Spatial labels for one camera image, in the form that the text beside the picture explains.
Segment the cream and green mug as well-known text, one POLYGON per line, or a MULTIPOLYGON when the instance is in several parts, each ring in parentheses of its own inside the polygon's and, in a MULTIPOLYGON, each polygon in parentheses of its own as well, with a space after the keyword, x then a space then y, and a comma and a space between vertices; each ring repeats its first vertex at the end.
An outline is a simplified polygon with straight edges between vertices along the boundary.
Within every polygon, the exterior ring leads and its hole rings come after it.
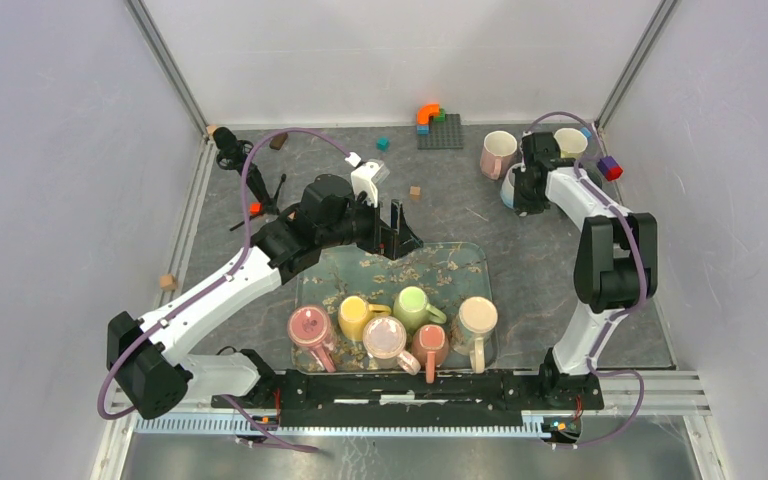
POLYGON ((498 321, 498 311, 491 300, 473 296, 459 307, 450 330, 450 348, 466 356, 474 373, 487 366, 486 347, 498 321))

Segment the light blue mug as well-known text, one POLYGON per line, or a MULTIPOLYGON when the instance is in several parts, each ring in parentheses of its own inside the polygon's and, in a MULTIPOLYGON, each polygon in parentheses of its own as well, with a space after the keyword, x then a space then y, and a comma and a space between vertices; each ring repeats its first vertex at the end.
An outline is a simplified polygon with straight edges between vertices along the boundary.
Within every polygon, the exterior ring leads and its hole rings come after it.
POLYGON ((509 209, 514 207, 514 168, 510 167, 505 173, 500 187, 500 199, 509 209))

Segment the dark teal mug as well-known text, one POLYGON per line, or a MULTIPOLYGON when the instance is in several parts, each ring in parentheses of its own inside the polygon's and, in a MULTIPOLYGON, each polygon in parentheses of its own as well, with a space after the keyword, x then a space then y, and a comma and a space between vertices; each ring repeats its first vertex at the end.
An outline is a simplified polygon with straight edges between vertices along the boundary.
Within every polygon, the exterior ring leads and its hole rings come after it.
POLYGON ((590 181, 596 187, 598 187, 599 189, 602 189, 603 188, 603 178, 602 178, 602 175, 599 172, 597 172, 595 170, 592 170, 592 169, 587 169, 586 172, 587 172, 587 176, 590 179, 590 181))

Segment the light pink hexagonal mug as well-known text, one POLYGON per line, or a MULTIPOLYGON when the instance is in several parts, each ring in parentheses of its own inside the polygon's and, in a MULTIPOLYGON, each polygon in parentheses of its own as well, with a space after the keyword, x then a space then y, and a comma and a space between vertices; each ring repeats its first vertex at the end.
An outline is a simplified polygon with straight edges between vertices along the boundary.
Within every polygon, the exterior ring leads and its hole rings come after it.
POLYGON ((479 160, 481 173, 491 180, 500 179, 512 165, 518 150, 518 140, 511 133, 502 130, 488 133, 479 160))

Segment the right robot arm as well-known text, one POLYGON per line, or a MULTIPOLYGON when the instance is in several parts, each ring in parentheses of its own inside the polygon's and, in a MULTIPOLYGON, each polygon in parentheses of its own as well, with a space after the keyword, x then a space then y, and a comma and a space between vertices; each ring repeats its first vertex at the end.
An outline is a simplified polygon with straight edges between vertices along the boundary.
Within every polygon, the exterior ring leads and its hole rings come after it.
POLYGON ((657 288, 657 222, 611 199, 550 132, 526 132, 523 163, 511 169, 513 209, 536 215, 557 206, 580 233, 573 286, 578 304, 539 369, 537 392, 562 408, 597 386, 598 359, 616 327, 657 288))

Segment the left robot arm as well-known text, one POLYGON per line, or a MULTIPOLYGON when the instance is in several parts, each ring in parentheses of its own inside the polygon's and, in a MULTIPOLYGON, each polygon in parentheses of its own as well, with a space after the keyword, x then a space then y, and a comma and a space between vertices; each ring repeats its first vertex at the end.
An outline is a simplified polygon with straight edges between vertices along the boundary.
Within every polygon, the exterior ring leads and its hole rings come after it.
POLYGON ((392 201, 384 221, 367 191, 355 191, 336 175, 318 176, 299 202, 265 223, 196 287, 138 318, 122 311, 108 322, 99 415, 113 420, 126 414, 106 408, 112 384, 144 419, 172 410, 198 381, 195 367, 185 363, 197 343, 247 304, 316 265, 323 250, 342 245, 397 260, 424 243, 407 224, 400 201, 392 201))

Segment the yellow-green hexagonal mug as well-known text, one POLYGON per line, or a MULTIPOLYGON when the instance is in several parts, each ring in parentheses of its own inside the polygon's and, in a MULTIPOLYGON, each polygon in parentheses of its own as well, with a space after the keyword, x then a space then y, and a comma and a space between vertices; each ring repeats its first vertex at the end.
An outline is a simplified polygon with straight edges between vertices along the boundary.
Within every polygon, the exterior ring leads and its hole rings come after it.
POLYGON ((565 159, 580 159, 588 148, 588 137, 575 128, 560 128, 554 132, 553 138, 561 157, 565 159))

